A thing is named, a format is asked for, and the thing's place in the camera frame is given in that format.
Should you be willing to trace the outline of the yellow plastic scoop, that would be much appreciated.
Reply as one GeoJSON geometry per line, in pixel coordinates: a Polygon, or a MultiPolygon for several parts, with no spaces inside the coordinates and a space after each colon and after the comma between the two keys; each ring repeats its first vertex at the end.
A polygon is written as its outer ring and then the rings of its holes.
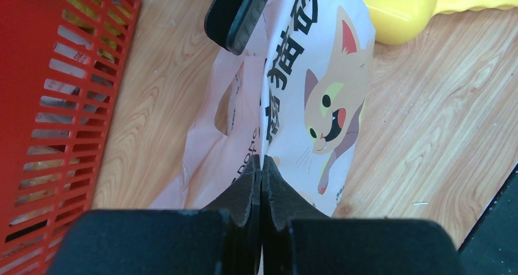
{"type": "Polygon", "coordinates": [[[376,41],[402,45],[416,38],[437,14],[485,9],[508,10],[517,0],[362,0],[376,30],[376,41]]]}

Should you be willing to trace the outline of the black bag clip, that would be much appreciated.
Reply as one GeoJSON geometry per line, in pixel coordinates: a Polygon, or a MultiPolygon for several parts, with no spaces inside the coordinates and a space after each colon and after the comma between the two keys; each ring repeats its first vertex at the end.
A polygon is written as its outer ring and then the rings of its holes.
{"type": "Polygon", "coordinates": [[[205,17],[206,35],[232,54],[242,54],[267,1],[213,0],[205,17]]]}

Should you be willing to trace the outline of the cat litter bag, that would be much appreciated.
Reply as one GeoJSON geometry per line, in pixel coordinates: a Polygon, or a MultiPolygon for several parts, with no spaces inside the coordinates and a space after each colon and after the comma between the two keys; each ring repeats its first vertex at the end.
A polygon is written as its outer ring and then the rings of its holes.
{"type": "Polygon", "coordinates": [[[375,30],[362,0],[250,0],[244,51],[219,51],[181,172],[152,209],[203,208],[246,164],[273,160],[325,215],[337,208],[360,131],[375,30]]]}

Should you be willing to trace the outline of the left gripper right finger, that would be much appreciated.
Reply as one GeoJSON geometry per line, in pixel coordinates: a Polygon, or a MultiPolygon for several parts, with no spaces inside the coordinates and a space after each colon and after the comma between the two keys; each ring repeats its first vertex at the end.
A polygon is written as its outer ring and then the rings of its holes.
{"type": "Polygon", "coordinates": [[[462,274],[446,231],[422,219],[330,218],[281,176],[261,172],[265,274],[462,274]]]}

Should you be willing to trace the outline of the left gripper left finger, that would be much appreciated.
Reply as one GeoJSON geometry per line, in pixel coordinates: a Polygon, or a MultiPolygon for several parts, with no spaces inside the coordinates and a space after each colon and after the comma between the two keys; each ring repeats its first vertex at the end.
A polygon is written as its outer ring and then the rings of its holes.
{"type": "Polygon", "coordinates": [[[64,236],[48,274],[257,274],[260,159],[199,210],[93,210],[64,236]]]}

